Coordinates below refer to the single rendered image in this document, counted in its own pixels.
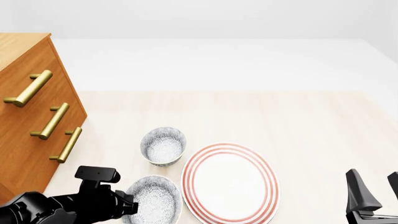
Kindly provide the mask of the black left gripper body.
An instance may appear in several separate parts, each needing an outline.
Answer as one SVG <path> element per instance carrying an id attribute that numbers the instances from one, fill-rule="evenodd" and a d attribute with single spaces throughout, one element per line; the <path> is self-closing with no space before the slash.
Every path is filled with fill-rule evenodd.
<path id="1" fill-rule="evenodd" d="M 126 194 L 121 190 L 116 190 L 116 214 L 117 218 L 125 215 L 134 215 L 138 211 L 139 203 L 134 201 L 134 196 Z"/>

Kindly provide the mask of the white plate with red rings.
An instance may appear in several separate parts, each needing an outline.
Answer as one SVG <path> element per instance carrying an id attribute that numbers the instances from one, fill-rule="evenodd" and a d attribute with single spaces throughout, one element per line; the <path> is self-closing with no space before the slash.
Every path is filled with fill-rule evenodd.
<path id="1" fill-rule="evenodd" d="M 280 204 L 272 167 L 258 152 L 234 143 L 194 152 L 180 183 L 185 205 L 202 224 L 271 224 Z"/>

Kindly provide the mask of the wooden cabinet drawer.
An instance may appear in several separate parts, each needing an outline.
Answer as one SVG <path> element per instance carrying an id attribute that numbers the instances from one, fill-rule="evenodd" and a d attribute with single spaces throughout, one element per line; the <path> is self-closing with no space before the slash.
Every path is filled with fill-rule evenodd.
<path id="1" fill-rule="evenodd" d="M 3 98 L 19 96 L 33 81 L 29 75 L 41 73 L 44 70 L 50 70 L 53 73 L 52 78 L 23 108 L 41 96 L 73 93 L 50 39 L 41 40 L 0 70 L 0 138 L 19 138 L 18 126 L 23 117 L 23 108 L 5 103 Z"/>
<path id="2" fill-rule="evenodd" d="M 15 92 L 0 95 L 0 184 L 13 192 L 46 188 L 58 162 L 50 156 L 57 156 L 69 140 L 65 131 L 80 127 L 86 119 L 85 110 L 73 89 L 70 80 L 59 66 L 48 68 L 52 78 L 23 107 L 4 102 L 7 96 L 17 96 L 32 83 L 29 74 L 15 85 L 9 84 Z M 55 129 L 43 140 L 31 136 L 39 132 L 57 114 L 51 108 L 68 109 Z"/>
<path id="3" fill-rule="evenodd" d="M 50 111 L 51 106 L 61 106 L 68 103 L 69 109 L 47 140 L 30 136 L 31 131 L 41 131 L 52 118 L 55 111 Z M 20 192 L 43 192 L 60 165 L 49 156 L 61 153 L 70 136 L 65 131 L 73 131 L 81 127 L 86 119 L 86 113 L 74 93 L 61 93 L 53 96 L 41 96 L 30 102 L 22 109 L 23 117 L 18 126 L 18 164 L 16 176 L 12 178 L 14 186 Z"/>

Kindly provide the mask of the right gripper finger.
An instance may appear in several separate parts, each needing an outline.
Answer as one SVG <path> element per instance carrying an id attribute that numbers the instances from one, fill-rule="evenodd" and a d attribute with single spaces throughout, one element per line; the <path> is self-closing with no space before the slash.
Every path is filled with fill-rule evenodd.
<path id="1" fill-rule="evenodd" d="M 389 184 L 395 194 L 398 194 L 398 172 L 393 172 L 387 177 Z"/>
<path id="2" fill-rule="evenodd" d="M 353 211 L 374 212 L 382 208 L 381 203 L 368 190 L 356 169 L 350 169 L 346 173 L 346 183 L 348 188 L 346 213 Z"/>

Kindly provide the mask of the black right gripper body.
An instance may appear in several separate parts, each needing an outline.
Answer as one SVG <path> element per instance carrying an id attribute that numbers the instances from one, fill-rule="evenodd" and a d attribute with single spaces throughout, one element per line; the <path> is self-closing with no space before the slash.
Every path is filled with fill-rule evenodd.
<path id="1" fill-rule="evenodd" d="M 349 224 L 398 224 L 398 216 L 376 215 L 376 210 L 353 210 L 346 214 L 346 218 Z"/>

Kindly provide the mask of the patterned grey bowl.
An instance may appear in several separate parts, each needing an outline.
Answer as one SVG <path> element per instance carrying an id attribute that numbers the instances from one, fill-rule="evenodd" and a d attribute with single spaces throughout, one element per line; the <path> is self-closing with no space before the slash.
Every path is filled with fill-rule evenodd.
<path id="1" fill-rule="evenodd" d="M 140 150 L 151 164 L 167 167 L 180 160 L 186 145 L 184 133 L 177 128 L 166 126 L 148 132 L 141 140 Z"/>
<path id="2" fill-rule="evenodd" d="M 138 203 L 137 213 L 122 217 L 123 224 L 177 224 L 182 212 L 178 186 L 160 175 L 137 180 L 127 190 Z"/>

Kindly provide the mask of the wooden cabinet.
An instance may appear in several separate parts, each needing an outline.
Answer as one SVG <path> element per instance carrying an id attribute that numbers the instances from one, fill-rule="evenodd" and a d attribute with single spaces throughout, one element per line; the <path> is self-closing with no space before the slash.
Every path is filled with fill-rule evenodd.
<path id="1" fill-rule="evenodd" d="M 0 70 L 4 69 L 10 63 L 15 61 L 18 57 L 20 57 L 22 54 L 32 48 L 35 44 L 46 38 L 50 39 L 53 45 L 54 52 L 56 53 L 56 56 L 59 57 L 60 65 L 62 66 L 65 75 L 70 80 L 67 71 L 65 70 L 65 67 L 63 66 L 63 63 L 60 59 L 60 56 L 58 55 L 55 46 L 50 38 L 50 34 L 48 33 L 0 33 Z M 10 199 L 22 193 L 24 192 L 13 192 L 9 188 L 3 186 L 3 184 L 0 184 L 0 205 L 10 201 Z"/>

